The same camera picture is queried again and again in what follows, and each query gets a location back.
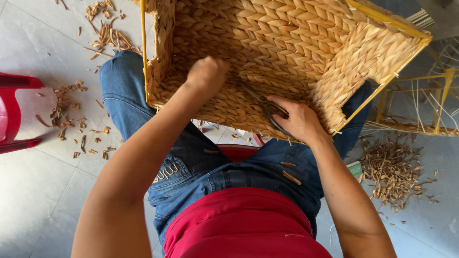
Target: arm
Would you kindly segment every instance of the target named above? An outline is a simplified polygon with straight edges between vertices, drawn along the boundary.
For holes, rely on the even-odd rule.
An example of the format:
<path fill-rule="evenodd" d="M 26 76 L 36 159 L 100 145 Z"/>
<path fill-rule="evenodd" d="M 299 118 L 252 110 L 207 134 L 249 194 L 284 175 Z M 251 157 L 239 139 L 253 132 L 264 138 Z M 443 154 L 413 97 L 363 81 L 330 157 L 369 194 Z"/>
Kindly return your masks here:
<path fill-rule="evenodd" d="M 320 181 L 344 257 L 396 257 L 391 239 L 363 188 L 344 165 L 316 113 L 303 104 L 278 96 L 268 99 L 284 107 L 290 117 L 273 119 L 308 144 L 319 168 Z"/>
<path fill-rule="evenodd" d="M 227 70 L 211 57 L 196 62 L 164 108 L 113 155 L 84 203 L 72 258 L 151 257 L 145 192 L 192 116 L 221 89 Z"/>

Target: knee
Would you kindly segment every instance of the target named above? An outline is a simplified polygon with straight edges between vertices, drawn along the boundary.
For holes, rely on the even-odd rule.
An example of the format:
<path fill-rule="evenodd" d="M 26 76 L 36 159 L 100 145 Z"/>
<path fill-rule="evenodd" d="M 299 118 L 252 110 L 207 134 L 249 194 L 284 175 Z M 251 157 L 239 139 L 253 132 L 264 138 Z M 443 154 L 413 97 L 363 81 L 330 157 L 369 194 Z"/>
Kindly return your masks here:
<path fill-rule="evenodd" d="M 142 56 L 127 50 L 116 52 L 115 56 L 100 68 L 99 78 L 102 94 L 118 92 L 117 85 L 144 81 Z"/>

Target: red shirt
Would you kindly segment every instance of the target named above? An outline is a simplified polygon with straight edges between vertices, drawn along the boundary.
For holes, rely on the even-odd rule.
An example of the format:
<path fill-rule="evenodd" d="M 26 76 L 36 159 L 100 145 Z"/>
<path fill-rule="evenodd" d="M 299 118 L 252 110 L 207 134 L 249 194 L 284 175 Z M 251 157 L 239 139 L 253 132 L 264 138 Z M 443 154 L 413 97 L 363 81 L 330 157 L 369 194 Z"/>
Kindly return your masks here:
<path fill-rule="evenodd" d="M 330 257 L 287 197 L 259 188 L 229 188 L 180 213 L 166 231 L 167 258 Z"/>

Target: yellow metal frame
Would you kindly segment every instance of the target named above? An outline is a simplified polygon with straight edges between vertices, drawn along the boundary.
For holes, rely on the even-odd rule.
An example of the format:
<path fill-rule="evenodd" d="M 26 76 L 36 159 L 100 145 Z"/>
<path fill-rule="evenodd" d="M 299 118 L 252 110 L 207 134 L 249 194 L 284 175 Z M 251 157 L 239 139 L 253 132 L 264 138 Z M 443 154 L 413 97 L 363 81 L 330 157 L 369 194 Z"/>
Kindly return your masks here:
<path fill-rule="evenodd" d="M 439 75 L 427 75 L 427 76 L 418 76 L 418 77 L 408 77 L 408 78 L 401 78 L 401 79 L 395 79 L 393 80 L 392 82 L 396 82 L 396 81 L 416 81 L 416 80 L 420 80 L 420 79 L 432 79 L 432 78 L 445 78 L 445 85 L 442 87 L 442 88 L 430 88 L 430 89 L 410 89 L 410 90 L 397 90 L 397 89 L 387 89 L 385 88 L 382 92 L 382 95 L 381 95 L 381 100 L 380 100 L 380 104 L 378 106 L 378 113 L 377 113 L 377 116 L 376 116 L 376 119 L 374 121 L 370 121 L 370 120 L 367 120 L 366 121 L 366 124 L 367 125 L 371 125 L 371 126 L 376 126 L 376 127 L 381 127 L 380 125 L 385 125 L 389 128 L 392 128 L 394 130 L 401 130 L 401 131 L 405 131 L 405 132 L 413 132 L 413 133 L 423 133 L 423 131 L 417 131 L 417 132 L 414 132 L 414 131 L 411 131 L 409 129 L 403 129 L 402 127 L 397 127 L 395 128 L 393 126 L 393 124 L 396 124 L 396 125 L 405 125 L 403 123 L 388 123 L 388 122 L 381 122 L 381 114 L 384 112 L 383 111 L 383 108 L 384 108 L 384 96 L 386 95 L 386 92 L 390 92 L 391 94 L 393 94 L 394 92 L 413 92 L 413 91 L 434 91 L 435 92 L 435 96 L 432 96 L 436 99 L 436 102 L 435 104 L 432 104 L 432 107 L 434 108 L 434 114 L 433 114 L 433 118 L 432 118 L 432 124 L 431 125 L 427 125 L 427 124 L 424 124 L 424 126 L 428 126 L 430 127 L 429 130 L 425 130 L 424 131 L 424 134 L 426 135 L 441 135 L 440 134 L 440 121 L 441 121 L 441 115 L 442 115 L 442 111 L 443 111 L 443 108 L 440 108 L 440 110 L 438 112 L 436 112 L 435 110 L 437 110 L 439 107 L 443 107 L 444 103 L 445 103 L 445 100 L 448 96 L 448 92 L 451 90 L 451 89 L 457 89 L 459 88 L 459 86 L 451 86 L 452 85 L 452 82 L 453 82 L 453 79 L 457 76 L 459 76 L 459 74 L 457 73 L 454 73 L 455 72 L 455 69 L 454 68 L 450 68 L 450 69 L 446 69 L 446 71 L 442 74 L 439 74 Z"/>
<path fill-rule="evenodd" d="M 396 75 L 398 75 L 401 70 L 403 70 L 403 68 L 405 68 L 405 66 L 407 66 L 411 61 L 412 59 L 417 56 L 425 47 L 427 47 L 429 45 L 429 43 L 432 41 L 432 36 L 430 36 L 429 34 L 427 33 L 424 33 L 424 32 L 421 32 L 417 29 L 414 29 L 414 28 L 411 28 L 410 26 L 408 25 L 405 25 L 399 21 L 396 21 L 390 17 L 387 17 L 385 15 L 383 15 L 382 13 L 380 12 L 377 12 L 369 7 L 366 7 L 362 4 L 359 4 L 358 2 L 354 1 L 354 0 L 346 0 L 346 2 L 352 6 L 354 6 L 355 8 L 357 8 L 359 11 L 363 12 L 366 16 L 370 17 L 370 18 L 373 18 L 375 19 L 376 21 L 379 21 L 379 22 L 390 22 L 392 24 L 394 24 L 395 27 L 397 27 L 398 29 L 402 30 L 403 32 L 405 32 L 406 34 L 412 36 L 412 37 L 416 37 L 416 38 L 420 38 L 421 41 L 419 42 L 418 44 L 418 49 L 416 52 L 414 52 L 409 59 L 406 60 L 405 63 L 403 63 L 403 65 L 393 74 L 391 75 L 385 82 L 383 82 L 381 85 L 379 85 L 378 88 L 376 88 L 374 90 L 374 92 L 370 95 L 370 97 L 368 97 L 368 99 L 366 99 L 358 108 L 357 110 L 348 118 L 346 119 L 346 121 L 344 123 L 342 123 L 337 129 L 336 131 L 332 134 L 332 136 L 336 135 L 346 124 L 348 124 L 352 118 L 354 118 L 374 97 L 376 97 L 376 95 L 378 95 L 378 93 L 380 93 L 383 89 L 385 89 L 385 87 L 389 84 L 390 81 L 392 81 L 394 79 L 394 77 Z"/>
<path fill-rule="evenodd" d="M 146 74 L 146 32 L 145 32 L 145 0 L 140 0 L 140 19 L 142 22 L 142 56 L 144 62 L 144 78 L 145 78 L 145 101 L 148 100 L 148 94 L 146 92 L 148 86 L 148 76 Z"/>
<path fill-rule="evenodd" d="M 147 0 L 140 0 L 140 12 L 141 12 L 141 21 L 142 21 L 142 54 L 143 54 L 143 62 L 144 62 L 144 75 L 145 75 L 145 95 L 146 95 L 146 90 L 147 90 L 147 74 L 146 74 L 146 67 L 147 67 L 147 58 L 146 58 L 146 32 L 145 32 L 145 7 L 146 7 L 146 1 Z M 394 77 L 400 73 L 400 71 L 405 68 L 408 63 L 412 61 L 412 59 L 417 56 L 425 47 L 429 45 L 429 43 L 432 41 L 432 36 L 430 36 L 428 33 L 424 33 L 422 31 L 419 31 L 417 29 L 414 29 L 402 22 L 399 22 L 395 19 L 392 19 L 388 16 L 385 16 L 384 14 L 377 12 L 369 7 L 366 7 L 354 0 L 346 0 L 346 2 L 355 8 L 357 10 L 361 11 L 364 13 L 367 17 L 372 18 L 378 22 L 389 22 L 394 25 L 394 27 L 398 28 L 399 30 L 403 31 L 404 33 L 415 37 L 415 38 L 420 38 L 421 41 L 419 42 L 418 46 L 419 48 L 417 49 L 416 52 L 414 52 L 409 59 L 406 60 L 405 63 L 392 75 L 390 76 L 385 82 L 383 82 L 371 95 L 368 99 L 366 99 L 359 107 L 358 109 L 348 118 L 346 121 L 341 124 L 336 131 L 333 133 L 332 136 L 334 136 L 337 132 L 339 132 L 346 124 L 348 124 L 352 118 L 354 118 L 358 112 L 360 112 L 379 92 L 381 92 L 387 84 L 394 79 Z"/>

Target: person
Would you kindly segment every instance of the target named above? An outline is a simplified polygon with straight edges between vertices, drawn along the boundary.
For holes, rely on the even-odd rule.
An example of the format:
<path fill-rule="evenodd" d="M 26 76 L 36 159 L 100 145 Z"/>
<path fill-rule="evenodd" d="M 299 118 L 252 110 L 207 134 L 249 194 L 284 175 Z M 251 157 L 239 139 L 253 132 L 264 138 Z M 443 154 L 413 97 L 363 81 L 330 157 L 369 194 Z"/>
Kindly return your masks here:
<path fill-rule="evenodd" d="M 142 57 L 129 51 L 101 68 L 103 101 L 126 142 L 84 203 L 73 258 L 151 257 L 147 191 L 168 258 L 330 257 L 315 240 L 323 197 L 344 257 L 396 256 L 375 207 L 342 161 L 370 105 L 332 139 L 306 105 L 268 96 L 290 115 L 273 119 L 306 145 L 271 139 L 232 162 L 190 122 L 223 87 L 229 65 L 209 56 L 197 61 L 159 112 L 145 103 L 142 69 Z M 349 116 L 370 94 L 365 83 L 343 112 Z"/>

